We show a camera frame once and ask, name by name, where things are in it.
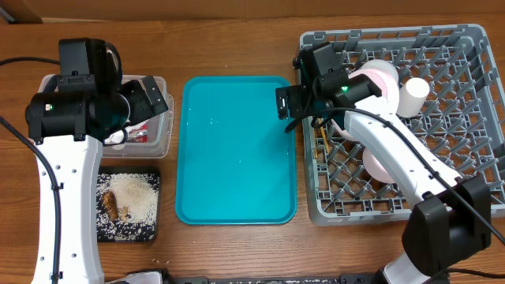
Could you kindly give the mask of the small white dish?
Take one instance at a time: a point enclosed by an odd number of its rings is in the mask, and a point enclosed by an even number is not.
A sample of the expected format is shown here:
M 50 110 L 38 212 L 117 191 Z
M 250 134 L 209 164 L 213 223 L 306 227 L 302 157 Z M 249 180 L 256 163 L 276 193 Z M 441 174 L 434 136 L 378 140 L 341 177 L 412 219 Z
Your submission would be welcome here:
M 395 183 L 390 174 L 384 169 L 376 157 L 367 148 L 365 148 L 363 151 L 362 162 L 364 168 L 372 178 L 383 183 Z

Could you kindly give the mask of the brown food scrap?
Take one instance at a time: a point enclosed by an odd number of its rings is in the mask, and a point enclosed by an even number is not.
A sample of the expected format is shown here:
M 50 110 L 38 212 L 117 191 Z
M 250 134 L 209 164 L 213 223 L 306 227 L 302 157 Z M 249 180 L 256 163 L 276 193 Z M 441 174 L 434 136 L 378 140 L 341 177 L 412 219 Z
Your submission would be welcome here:
M 112 192 L 105 192 L 102 196 L 102 203 L 111 221 L 118 219 L 118 207 L 115 195 Z

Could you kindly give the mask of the large white plate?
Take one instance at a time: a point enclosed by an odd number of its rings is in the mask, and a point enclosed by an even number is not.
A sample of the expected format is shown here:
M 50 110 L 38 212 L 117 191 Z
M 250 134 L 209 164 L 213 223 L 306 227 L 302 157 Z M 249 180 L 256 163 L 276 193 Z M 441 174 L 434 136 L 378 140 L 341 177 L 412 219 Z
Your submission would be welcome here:
M 393 76 L 378 69 L 343 74 L 328 92 L 334 107 L 363 110 L 373 115 L 395 114 L 399 89 Z

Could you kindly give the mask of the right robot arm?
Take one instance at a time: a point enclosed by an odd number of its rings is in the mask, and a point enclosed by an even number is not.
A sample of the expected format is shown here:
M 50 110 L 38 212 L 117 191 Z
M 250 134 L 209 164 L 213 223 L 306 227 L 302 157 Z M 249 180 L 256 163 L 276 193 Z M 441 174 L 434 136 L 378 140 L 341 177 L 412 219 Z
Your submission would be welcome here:
M 411 213 L 403 253 L 380 268 L 374 283 L 426 283 L 491 244 L 490 188 L 480 176 L 463 178 L 434 156 L 398 119 L 381 89 L 366 75 L 332 72 L 311 88 L 275 91 L 291 132 L 304 118 L 335 118 L 393 178 Z

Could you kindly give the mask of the white napkin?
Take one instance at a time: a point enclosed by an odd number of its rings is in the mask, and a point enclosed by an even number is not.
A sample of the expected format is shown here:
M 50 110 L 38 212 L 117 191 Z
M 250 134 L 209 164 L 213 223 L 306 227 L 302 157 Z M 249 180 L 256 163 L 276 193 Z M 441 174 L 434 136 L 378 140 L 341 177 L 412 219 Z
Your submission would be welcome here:
M 117 132 L 110 134 L 109 137 L 104 140 L 103 144 L 105 146 L 124 144 L 128 140 L 129 132 L 132 131 L 133 129 L 134 129 L 133 126 L 122 128 L 121 130 L 118 130 Z

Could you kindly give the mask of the red snack wrapper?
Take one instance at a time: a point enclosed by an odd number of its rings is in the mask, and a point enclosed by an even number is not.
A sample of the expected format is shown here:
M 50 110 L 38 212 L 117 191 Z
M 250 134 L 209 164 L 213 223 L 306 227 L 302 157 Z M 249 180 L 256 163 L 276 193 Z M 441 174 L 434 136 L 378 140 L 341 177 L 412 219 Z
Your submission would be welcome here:
M 147 143 L 148 142 L 148 127 L 146 124 L 142 126 L 134 126 L 129 130 L 128 143 Z

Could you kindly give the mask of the clear plastic bin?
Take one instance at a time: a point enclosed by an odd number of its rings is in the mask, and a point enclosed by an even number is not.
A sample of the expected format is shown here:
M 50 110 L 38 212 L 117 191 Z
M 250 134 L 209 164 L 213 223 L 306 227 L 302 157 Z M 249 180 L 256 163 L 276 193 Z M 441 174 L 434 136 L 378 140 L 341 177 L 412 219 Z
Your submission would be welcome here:
M 154 76 L 169 110 L 146 121 L 148 127 L 147 143 L 128 143 L 103 148 L 105 159 L 161 159 L 170 146 L 171 130 L 174 118 L 174 100 L 167 92 L 166 81 Z

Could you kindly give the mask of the pale green bowl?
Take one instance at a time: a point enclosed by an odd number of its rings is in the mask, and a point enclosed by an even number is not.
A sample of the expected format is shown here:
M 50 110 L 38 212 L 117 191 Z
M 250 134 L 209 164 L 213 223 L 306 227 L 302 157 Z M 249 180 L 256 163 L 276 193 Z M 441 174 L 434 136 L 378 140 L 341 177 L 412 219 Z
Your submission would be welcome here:
M 382 59 L 370 60 L 365 64 L 363 64 L 361 68 L 378 69 L 381 72 L 391 75 L 395 79 L 396 83 L 399 82 L 398 71 L 396 70 L 396 68 L 390 62 L 384 61 Z

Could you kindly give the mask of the teal plastic tray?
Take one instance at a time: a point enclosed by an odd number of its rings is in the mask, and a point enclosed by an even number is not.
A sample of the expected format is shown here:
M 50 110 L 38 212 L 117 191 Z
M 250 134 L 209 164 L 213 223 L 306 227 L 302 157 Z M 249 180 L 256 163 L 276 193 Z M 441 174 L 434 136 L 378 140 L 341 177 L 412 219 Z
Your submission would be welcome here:
M 295 137 L 278 76 L 194 77 L 184 86 L 175 212 L 189 225 L 279 225 L 297 210 Z

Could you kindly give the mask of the white cup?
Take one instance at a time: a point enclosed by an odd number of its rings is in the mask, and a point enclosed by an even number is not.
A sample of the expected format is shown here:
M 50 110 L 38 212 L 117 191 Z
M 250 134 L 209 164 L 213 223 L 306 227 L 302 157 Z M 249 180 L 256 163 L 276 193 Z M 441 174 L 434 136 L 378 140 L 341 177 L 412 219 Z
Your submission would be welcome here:
M 430 92 L 430 86 L 424 79 L 414 77 L 409 79 L 399 89 L 399 104 L 396 114 L 403 118 L 416 116 L 423 107 Z

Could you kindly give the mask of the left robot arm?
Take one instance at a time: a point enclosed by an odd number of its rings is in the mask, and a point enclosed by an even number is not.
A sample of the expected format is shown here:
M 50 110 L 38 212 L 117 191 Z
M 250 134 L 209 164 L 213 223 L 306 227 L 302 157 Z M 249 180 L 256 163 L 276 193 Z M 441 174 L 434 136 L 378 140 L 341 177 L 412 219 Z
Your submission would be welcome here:
M 87 137 L 75 141 L 70 135 L 50 136 L 37 147 L 49 162 L 39 160 L 39 248 L 34 283 L 51 283 L 56 214 L 49 173 L 55 174 L 61 205 L 59 256 L 60 283 L 104 283 L 96 233 L 96 188 L 103 155 L 101 141 Z

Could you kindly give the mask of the grey dish rack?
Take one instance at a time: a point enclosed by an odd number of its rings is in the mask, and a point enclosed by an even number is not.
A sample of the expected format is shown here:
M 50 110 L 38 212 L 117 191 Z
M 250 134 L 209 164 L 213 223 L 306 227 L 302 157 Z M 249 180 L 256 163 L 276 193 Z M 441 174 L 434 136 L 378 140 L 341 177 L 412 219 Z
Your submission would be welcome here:
M 334 44 L 341 63 L 362 67 L 390 62 L 401 83 L 420 77 L 430 86 L 421 111 L 407 128 L 462 176 L 483 175 L 491 213 L 504 215 L 504 90 L 485 30 L 477 24 L 306 32 L 301 49 Z M 373 179 L 362 162 L 364 147 L 325 125 L 303 123 L 310 220 L 318 226 L 379 224 L 405 220 L 409 205 L 396 185 Z M 314 140 L 318 139 L 318 159 Z

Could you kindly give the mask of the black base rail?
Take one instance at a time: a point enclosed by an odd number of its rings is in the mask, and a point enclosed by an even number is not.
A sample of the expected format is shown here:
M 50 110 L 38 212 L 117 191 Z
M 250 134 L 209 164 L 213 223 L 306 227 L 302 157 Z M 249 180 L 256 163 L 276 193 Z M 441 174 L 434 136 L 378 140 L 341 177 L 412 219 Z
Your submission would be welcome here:
M 322 277 L 263 277 L 263 278 L 207 278 L 175 277 L 166 268 L 133 271 L 124 278 L 109 283 L 162 283 L 162 284 L 373 284 L 375 273 L 351 273 Z

